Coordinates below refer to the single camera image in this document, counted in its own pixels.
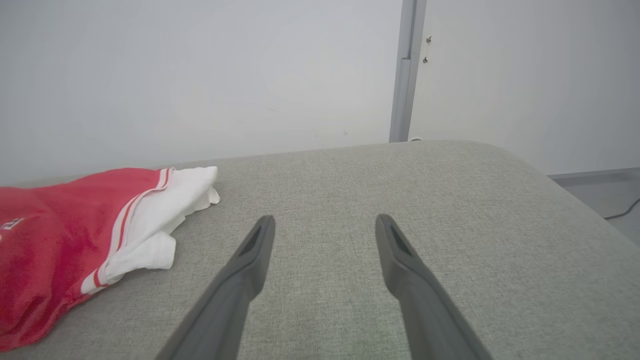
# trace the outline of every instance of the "white fabric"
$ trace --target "white fabric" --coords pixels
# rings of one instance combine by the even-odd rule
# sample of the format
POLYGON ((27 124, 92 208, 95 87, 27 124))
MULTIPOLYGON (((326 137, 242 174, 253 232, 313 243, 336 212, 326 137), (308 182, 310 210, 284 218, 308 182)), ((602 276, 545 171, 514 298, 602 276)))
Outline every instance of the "white fabric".
POLYGON ((144 196, 133 211, 122 247, 107 262, 107 283, 139 268, 171 268, 175 239, 170 234, 187 215, 220 202, 211 187, 217 176, 217 167, 174 170, 167 189, 144 196))

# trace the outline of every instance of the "white logo on red fabric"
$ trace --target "white logo on red fabric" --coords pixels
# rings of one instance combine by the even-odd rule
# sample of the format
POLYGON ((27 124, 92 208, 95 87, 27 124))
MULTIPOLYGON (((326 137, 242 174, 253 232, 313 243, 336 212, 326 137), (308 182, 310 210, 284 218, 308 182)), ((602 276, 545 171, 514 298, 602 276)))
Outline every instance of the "white logo on red fabric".
POLYGON ((17 218, 15 220, 11 220, 9 222, 5 222, 1 227, 0 230, 11 230, 13 229, 14 226, 18 225, 19 222, 23 221, 24 218, 17 218))

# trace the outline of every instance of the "white wall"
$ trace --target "white wall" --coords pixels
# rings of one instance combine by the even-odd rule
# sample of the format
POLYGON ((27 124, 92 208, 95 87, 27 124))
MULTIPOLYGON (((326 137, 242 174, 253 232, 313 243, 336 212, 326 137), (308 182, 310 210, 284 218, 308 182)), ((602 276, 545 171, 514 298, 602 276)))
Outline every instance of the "white wall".
POLYGON ((492 143, 546 174, 640 167, 637 0, 429 0, 428 36, 410 137, 492 143))
POLYGON ((386 142, 402 0, 0 3, 0 184, 386 142))

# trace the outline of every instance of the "gray floor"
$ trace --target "gray floor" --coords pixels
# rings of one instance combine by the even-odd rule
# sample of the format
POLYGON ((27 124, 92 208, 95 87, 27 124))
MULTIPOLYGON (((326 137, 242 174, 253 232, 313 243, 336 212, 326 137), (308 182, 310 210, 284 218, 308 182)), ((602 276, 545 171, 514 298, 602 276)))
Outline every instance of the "gray floor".
MULTIPOLYGON (((570 177, 555 182, 602 217, 623 213, 640 199, 640 172, 570 177)), ((609 223, 640 246, 640 204, 630 214, 609 223)))

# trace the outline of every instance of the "gray cushion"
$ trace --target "gray cushion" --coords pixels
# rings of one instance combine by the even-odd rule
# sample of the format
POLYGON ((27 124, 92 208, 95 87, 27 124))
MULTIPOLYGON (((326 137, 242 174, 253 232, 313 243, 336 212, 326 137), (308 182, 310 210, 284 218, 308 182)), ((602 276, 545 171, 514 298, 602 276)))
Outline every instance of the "gray cushion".
POLYGON ((171 270, 126 275, 3 357, 153 357, 253 223, 272 214, 269 272, 238 358, 409 358, 381 276, 378 213, 395 218, 496 359, 640 354, 640 249, 507 151, 412 142, 213 165, 222 201, 174 232, 171 270))

